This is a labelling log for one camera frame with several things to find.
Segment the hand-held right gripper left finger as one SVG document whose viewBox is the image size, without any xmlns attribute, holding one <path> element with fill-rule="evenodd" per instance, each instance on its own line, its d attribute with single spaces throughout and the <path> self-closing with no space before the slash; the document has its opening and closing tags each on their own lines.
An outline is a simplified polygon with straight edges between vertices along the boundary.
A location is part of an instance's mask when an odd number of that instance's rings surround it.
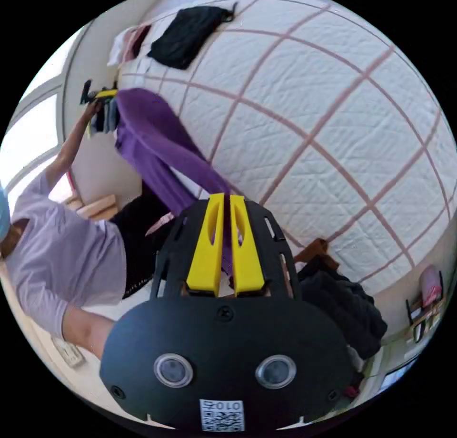
<svg viewBox="0 0 457 438">
<path fill-rule="evenodd" d="M 206 201 L 186 284 L 189 291 L 218 291 L 224 232 L 224 194 L 211 194 Z"/>
</svg>

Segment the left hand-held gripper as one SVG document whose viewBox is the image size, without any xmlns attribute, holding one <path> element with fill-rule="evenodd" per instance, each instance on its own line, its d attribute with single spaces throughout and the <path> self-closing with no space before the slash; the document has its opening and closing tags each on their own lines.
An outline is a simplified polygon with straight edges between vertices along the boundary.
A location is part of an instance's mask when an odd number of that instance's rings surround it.
<svg viewBox="0 0 457 438">
<path fill-rule="evenodd" d="M 92 103 L 93 101 L 106 103 L 107 99 L 114 98 L 118 92 L 117 89 L 107 89 L 107 87 L 102 87 L 100 90 L 91 91 L 91 86 L 92 80 L 87 80 L 84 83 L 79 102 L 80 105 L 86 105 Z"/>
</svg>

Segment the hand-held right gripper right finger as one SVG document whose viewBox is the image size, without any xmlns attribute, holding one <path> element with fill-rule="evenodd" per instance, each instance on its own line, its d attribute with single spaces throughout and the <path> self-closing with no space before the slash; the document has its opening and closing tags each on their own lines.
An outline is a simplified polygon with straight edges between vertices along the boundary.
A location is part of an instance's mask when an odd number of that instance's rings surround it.
<svg viewBox="0 0 457 438">
<path fill-rule="evenodd" d="M 232 276 L 235 292 L 261 292 L 264 276 L 244 197 L 231 195 Z"/>
</svg>

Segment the person's left hand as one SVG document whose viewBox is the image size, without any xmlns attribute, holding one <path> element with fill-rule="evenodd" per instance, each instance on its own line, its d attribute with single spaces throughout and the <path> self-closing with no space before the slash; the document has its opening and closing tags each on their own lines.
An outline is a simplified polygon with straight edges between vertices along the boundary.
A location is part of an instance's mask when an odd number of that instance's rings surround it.
<svg viewBox="0 0 457 438">
<path fill-rule="evenodd" d="M 83 113 L 83 118 L 86 120 L 87 123 L 91 122 L 92 118 L 99 112 L 103 105 L 104 102 L 100 101 L 99 99 L 95 99 L 87 105 Z"/>
</svg>

